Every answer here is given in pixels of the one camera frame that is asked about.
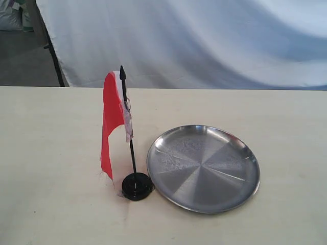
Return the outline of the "round steel plate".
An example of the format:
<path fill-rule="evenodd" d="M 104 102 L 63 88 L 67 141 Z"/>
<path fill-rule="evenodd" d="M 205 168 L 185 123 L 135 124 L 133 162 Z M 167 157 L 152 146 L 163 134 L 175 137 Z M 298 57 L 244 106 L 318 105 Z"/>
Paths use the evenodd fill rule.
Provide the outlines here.
<path fill-rule="evenodd" d="M 161 134 L 149 148 L 147 171 L 163 197 L 202 214 L 240 207 L 260 185 L 260 167 L 251 149 L 238 137 L 205 125 Z"/>

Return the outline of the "black backdrop stand pole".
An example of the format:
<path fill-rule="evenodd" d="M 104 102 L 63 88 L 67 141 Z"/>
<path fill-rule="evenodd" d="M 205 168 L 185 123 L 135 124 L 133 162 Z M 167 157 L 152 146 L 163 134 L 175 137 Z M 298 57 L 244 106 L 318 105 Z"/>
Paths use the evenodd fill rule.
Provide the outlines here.
<path fill-rule="evenodd" d="M 42 20 L 43 29 L 44 29 L 44 32 L 45 32 L 45 38 L 46 38 L 46 41 L 47 41 L 47 44 L 43 48 L 45 50 L 49 50 L 49 52 L 50 52 L 52 62 L 53 62 L 54 68 L 55 68 L 55 72 L 56 72 L 56 75 L 57 75 L 57 79 L 58 79 L 58 82 L 59 82 L 59 86 L 60 87 L 65 87 L 65 82 L 64 82 L 64 79 L 63 79 L 61 67 L 60 67 L 58 58 L 56 56 L 56 52 L 54 50 L 51 38 L 50 38 L 48 30 L 47 30 L 47 28 L 45 26 L 45 22 L 43 20 L 43 17 L 41 16 L 41 14 L 39 14 L 39 15 L 40 15 L 41 20 Z"/>

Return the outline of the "white sack in background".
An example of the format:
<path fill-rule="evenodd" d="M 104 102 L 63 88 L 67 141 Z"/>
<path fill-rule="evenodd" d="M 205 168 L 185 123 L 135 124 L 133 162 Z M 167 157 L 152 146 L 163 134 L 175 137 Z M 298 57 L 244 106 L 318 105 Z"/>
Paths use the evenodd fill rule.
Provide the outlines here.
<path fill-rule="evenodd" d="M 1 31 L 33 31 L 27 1 L 1 0 Z"/>

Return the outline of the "white backdrop cloth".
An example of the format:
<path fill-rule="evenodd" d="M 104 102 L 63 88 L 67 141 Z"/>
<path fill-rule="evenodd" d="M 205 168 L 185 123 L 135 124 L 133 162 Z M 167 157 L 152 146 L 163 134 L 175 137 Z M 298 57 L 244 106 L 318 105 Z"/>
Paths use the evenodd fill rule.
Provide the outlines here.
<path fill-rule="evenodd" d="M 68 84 L 326 89 L 326 1 L 38 1 Z"/>

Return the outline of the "round black flag base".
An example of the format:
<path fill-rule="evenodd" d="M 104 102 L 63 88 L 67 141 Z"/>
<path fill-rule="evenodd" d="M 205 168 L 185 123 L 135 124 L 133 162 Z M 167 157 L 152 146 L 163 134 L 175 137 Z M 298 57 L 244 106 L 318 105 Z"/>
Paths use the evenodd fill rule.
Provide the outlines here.
<path fill-rule="evenodd" d="M 153 182 L 144 173 L 131 173 L 122 181 L 122 194 L 132 201 L 145 199 L 153 189 Z"/>

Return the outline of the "red white flag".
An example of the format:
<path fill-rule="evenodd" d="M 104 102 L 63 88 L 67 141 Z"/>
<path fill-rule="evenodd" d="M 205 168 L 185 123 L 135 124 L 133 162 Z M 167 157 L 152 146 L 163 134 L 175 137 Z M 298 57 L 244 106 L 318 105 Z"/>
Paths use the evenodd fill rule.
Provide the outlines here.
<path fill-rule="evenodd" d="M 102 148 L 100 160 L 102 171 L 110 179 L 113 179 L 113 172 L 110 160 L 109 136 L 121 125 L 125 128 L 126 142 L 130 144 L 133 170 L 136 170 L 132 144 L 133 128 L 130 101 L 127 97 L 126 73 L 122 66 L 119 71 L 108 73 L 103 86 Z"/>

